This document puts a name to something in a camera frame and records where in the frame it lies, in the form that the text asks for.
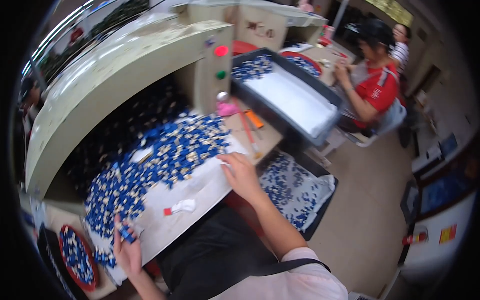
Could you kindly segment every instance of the chair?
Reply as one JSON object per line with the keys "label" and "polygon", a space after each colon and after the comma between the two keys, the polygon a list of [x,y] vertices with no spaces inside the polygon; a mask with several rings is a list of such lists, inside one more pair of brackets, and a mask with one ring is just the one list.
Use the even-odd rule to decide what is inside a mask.
{"label": "chair", "polygon": [[400,103],[398,98],[395,99],[392,106],[388,109],[388,111],[383,115],[382,119],[380,120],[380,128],[376,135],[373,135],[371,138],[362,139],[358,137],[358,133],[348,133],[345,132],[345,136],[354,142],[359,147],[368,147],[370,146],[379,136],[384,135],[396,128],[398,128],[405,116],[407,115],[407,110],[403,105]]}
{"label": "chair", "polygon": [[403,105],[401,105],[400,101],[396,98],[391,107],[388,111],[382,116],[380,120],[380,128],[377,131],[376,135],[373,135],[370,138],[363,136],[360,133],[349,133],[344,132],[339,128],[334,128],[334,130],[330,133],[327,138],[328,145],[322,151],[319,151],[316,148],[312,148],[311,151],[319,156],[321,159],[325,159],[330,152],[337,149],[341,146],[347,139],[354,142],[359,147],[368,147],[370,146],[376,139],[380,136],[398,128],[405,116],[407,115],[407,110]]}

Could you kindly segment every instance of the black apron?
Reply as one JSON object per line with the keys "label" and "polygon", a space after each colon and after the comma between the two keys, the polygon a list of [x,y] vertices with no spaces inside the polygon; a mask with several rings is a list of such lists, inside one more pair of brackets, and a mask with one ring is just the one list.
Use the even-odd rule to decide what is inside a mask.
{"label": "black apron", "polygon": [[207,300],[249,276],[282,273],[315,259],[278,262],[255,231],[231,208],[220,208],[180,245],[157,258],[169,299]]}

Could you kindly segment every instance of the person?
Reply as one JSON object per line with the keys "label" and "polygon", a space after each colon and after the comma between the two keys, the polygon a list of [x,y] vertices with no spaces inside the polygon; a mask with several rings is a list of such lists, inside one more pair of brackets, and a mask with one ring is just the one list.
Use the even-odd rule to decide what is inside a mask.
{"label": "person", "polygon": [[41,92],[38,82],[31,77],[25,77],[20,88],[21,108],[24,110],[24,118],[28,118],[30,124],[35,121],[38,112],[42,109]]}
{"label": "person", "polygon": [[[279,213],[248,158],[237,152],[217,158],[228,164],[221,165],[228,182],[254,208],[274,254],[235,211],[220,203],[186,239],[157,257],[168,299],[346,300],[345,286]],[[120,222],[118,215],[115,222]],[[113,252],[142,299],[166,299],[142,269],[138,239],[120,241],[115,230]]]}
{"label": "person", "polygon": [[358,65],[339,60],[334,70],[337,81],[332,89],[345,104],[338,127],[371,137],[398,93],[398,74],[389,57],[395,41],[392,29],[378,19],[364,21],[359,32],[359,46],[365,59]]}
{"label": "person", "polygon": [[398,75],[402,75],[408,63],[408,41],[411,39],[411,30],[408,26],[397,24],[393,27],[393,37],[395,39],[395,48],[390,57],[396,67]]}

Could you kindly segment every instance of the yellow sign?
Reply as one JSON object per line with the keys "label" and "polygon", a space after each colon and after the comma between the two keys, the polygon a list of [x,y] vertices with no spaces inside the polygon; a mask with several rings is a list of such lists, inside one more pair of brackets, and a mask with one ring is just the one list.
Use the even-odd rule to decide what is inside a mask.
{"label": "yellow sign", "polygon": [[450,226],[449,228],[442,229],[442,232],[440,233],[440,241],[438,243],[443,244],[448,242],[449,240],[453,240],[455,238],[455,233],[456,224]]}

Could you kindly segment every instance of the hand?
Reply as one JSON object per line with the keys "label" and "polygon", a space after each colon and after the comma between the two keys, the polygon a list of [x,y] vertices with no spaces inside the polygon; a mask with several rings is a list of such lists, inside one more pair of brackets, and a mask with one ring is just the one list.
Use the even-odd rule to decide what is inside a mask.
{"label": "hand", "polygon": [[348,70],[347,70],[347,65],[344,64],[343,62],[337,62],[335,64],[335,77],[340,81],[341,83],[344,83],[346,81],[350,81],[348,77]]}
{"label": "hand", "polygon": [[247,200],[252,206],[259,201],[269,199],[260,187],[255,167],[248,158],[238,152],[217,155],[217,158],[228,163],[232,170],[226,165],[221,165],[228,182],[233,191],[240,197]]}
{"label": "hand", "polygon": [[335,63],[341,64],[341,65],[348,65],[347,64],[347,59],[338,59]]}
{"label": "hand", "polygon": [[[120,216],[115,215],[115,224],[120,222]],[[133,229],[128,229],[134,238],[137,236]],[[136,239],[129,244],[127,241],[120,241],[121,235],[117,228],[113,235],[113,255],[119,266],[125,271],[128,277],[139,275],[142,271],[142,251],[140,249],[140,239]]]}

